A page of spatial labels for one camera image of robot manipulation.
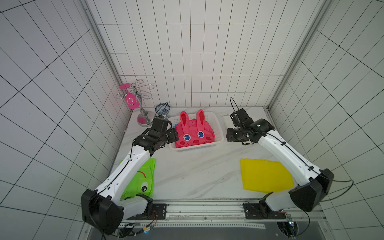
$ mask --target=cartoon eye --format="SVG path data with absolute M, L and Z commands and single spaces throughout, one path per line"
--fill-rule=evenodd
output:
M 141 191 L 145 192 L 147 189 L 148 189 L 148 183 L 147 182 L 143 182 L 141 184 Z
M 204 133 L 202 131 L 197 132 L 197 135 L 198 135 L 198 137 L 201 137 L 201 138 L 204 137 Z
M 189 140 L 191 140 L 191 136 L 190 136 L 189 134 L 185 134 L 185 135 L 183 136 L 183 138 L 184 138 L 185 141 L 189 141 Z

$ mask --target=white tiled wall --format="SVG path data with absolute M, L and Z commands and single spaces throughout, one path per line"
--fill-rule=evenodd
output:
M 0 11 L 0 238 L 78 239 L 130 111 L 77 0 Z
M 267 106 L 322 0 L 87 0 L 146 106 Z
M 336 180 L 321 203 L 338 239 L 384 234 L 384 2 L 336 0 L 272 106 L 283 137 Z M 329 198 L 350 183 L 333 182 Z

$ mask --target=bunny ear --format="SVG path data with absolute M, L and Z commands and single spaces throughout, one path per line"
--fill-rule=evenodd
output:
M 204 130 L 205 114 L 202 109 L 200 109 L 196 114 L 196 123 L 197 123 L 197 130 L 199 131 Z
M 188 132 L 189 116 L 184 111 L 181 111 L 180 113 L 180 124 L 182 126 L 183 132 Z

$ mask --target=metal frame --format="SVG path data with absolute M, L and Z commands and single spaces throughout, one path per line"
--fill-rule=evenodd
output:
M 92 31 L 96 34 L 96 39 L 101 46 L 101 50 L 103 51 L 104 56 L 106 57 L 106 62 L 108 63 L 109 67 L 112 69 L 113 75 L 117 79 L 118 84 L 123 85 L 124 82 L 121 80 L 120 75 L 118 74 L 118 72 L 116 70 L 116 66 L 113 63 L 111 55 L 109 54 L 108 49 L 106 47 L 106 44 L 104 42 L 104 39 L 101 36 L 99 27 L 98 27 L 98 25 L 97 25 L 97 23 L 93 17 L 93 14 L 89 10 L 88 2 L 86 0 L 78 0 L 78 2 L 81 4 L 81 6 L 82 6 L 87 18 L 88 18 L 88 21 L 91 24 Z
M 273 98 L 271 100 L 271 103 L 267 106 L 268 109 L 270 109 L 273 104 L 276 102 L 277 97 L 279 96 L 280 92 L 282 91 L 285 84 L 288 82 L 290 76 L 292 75 L 294 69 L 296 68 L 297 64 L 300 61 L 300 58 L 302 57 L 303 53 L 307 49 L 309 43 L 311 42 L 313 36 L 316 33 L 316 30 L 319 28 L 320 23 L 322 22 L 324 16 L 326 15 L 329 7 L 332 5 L 334 0 L 324 0 L 322 3 L 319 12 L 317 12 L 316 17 L 314 18 L 311 27 L 309 28 L 308 32 L 306 33 L 302 43 L 300 44 L 299 49 L 297 50 L 292 62 L 290 63 L 287 71 L 285 72 L 283 79 L 281 83 L 279 84 L 279 87 L 277 88 L 275 94 L 273 95 Z
M 82 5 L 83 10 L 86 13 L 88 21 L 91 24 L 91 28 L 96 35 L 97 41 L 101 46 L 103 54 L 106 56 L 106 61 L 112 69 L 113 75 L 120 85 L 123 84 L 114 62 L 108 52 L 106 44 L 101 36 L 98 25 L 96 24 L 94 17 L 89 10 L 89 5 L 86 0 L 78 0 Z M 280 94 L 284 85 L 290 78 L 293 70 L 298 64 L 300 58 L 307 49 L 310 41 L 312 40 L 316 30 L 318 29 L 321 21 L 327 13 L 329 7 L 334 0 L 324 0 L 317 15 L 315 16 L 310 29 L 306 33 L 304 40 L 300 44 L 300 47 L 294 56 L 294 59 L 290 63 L 283 80 L 279 84 L 279 87 L 274 94 L 271 103 L 266 107 L 267 116 L 273 123 L 273 119 L 269 113 L 270 107 L 275 103 L 277 96 Z M 265 229 L 262 222 L 280 222 L 281 220 L 247 220 L 243 212 L 242 204 L 244 201 L 250 203 L 258 203 L 259 199 L 242 199 L 242 200 L 154 200 L 154 203 L 166 203 L 167 213 L 165 220 L 158 220 L 156 227 L 250 227 Z M 307 215 L 298 208 L 289 209 L 287 212 L 292 216 L 294 221 L 306 221 Z M 325 215 L 320 206 L 317 206 L 312 212 L 308 213 L 311 218 L 311 222 L 319 222 L 321 230 L 327 240 L 333 240 L 331 230 L 326 222 Z M 151 220 L 124 220 L 121 223 L 121 227 L 124 227 L 128 222 L 137 222 L 140 225 L 145 225 L 151 222 Z M 88 238 L 92 226 L 84 224 L 80 233 L 79 240 L 85 240 Z

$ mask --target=white plastic basket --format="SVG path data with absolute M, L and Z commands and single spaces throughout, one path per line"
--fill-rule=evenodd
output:
M 195 146 L 179 147 L 179 148 L 176 148 L 176 144 L 173 142 L 171 144 L 168 144 L 172 150 L 183 151 L 183 150 L 194 149 L 199 147 L 214 146 L 224 141 L 223 130 L 221 129 L 220 123 L 218 122 L 216 115 L 212 112 L 204 112 L 204 114 L 205 114 L 205 120 L 209 123 L 209 125 L 211 126 L 212 130 L 215 133 L 215 141 L 210 143 L 199 144 Z M 196 113 L 188 114 L 188 116 L 189 116 L 189 120 L 196 119 Z M 177 117 L 171 117 L 168 120 L 172 123 L 173 126 L 175 126 L 176 124 L 180 123 L 180 115 Z

